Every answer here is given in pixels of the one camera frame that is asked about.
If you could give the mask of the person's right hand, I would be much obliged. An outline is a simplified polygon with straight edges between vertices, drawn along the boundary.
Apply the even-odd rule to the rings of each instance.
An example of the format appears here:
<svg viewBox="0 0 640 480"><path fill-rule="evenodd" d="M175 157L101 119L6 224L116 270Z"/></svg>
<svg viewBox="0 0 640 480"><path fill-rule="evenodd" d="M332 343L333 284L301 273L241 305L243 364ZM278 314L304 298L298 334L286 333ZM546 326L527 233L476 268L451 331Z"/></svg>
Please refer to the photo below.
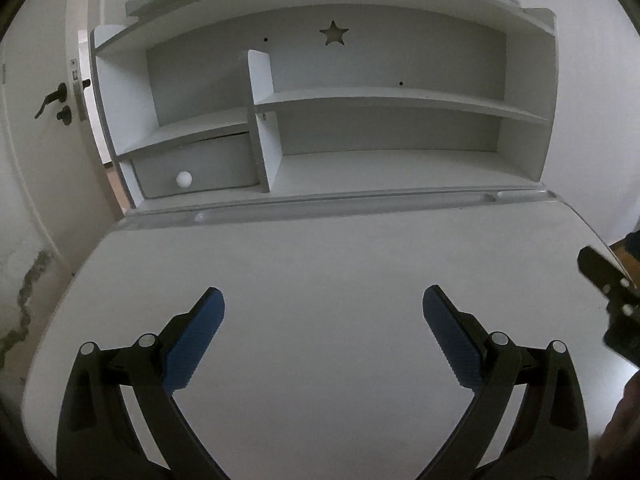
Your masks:
<svg viewBox="0 0 640 480"><path fill-rule="evenodd" d="M639 376L637 372L625 385L610 422L597 445L597 458L612 460L621 456L639 440Z"/></svg>

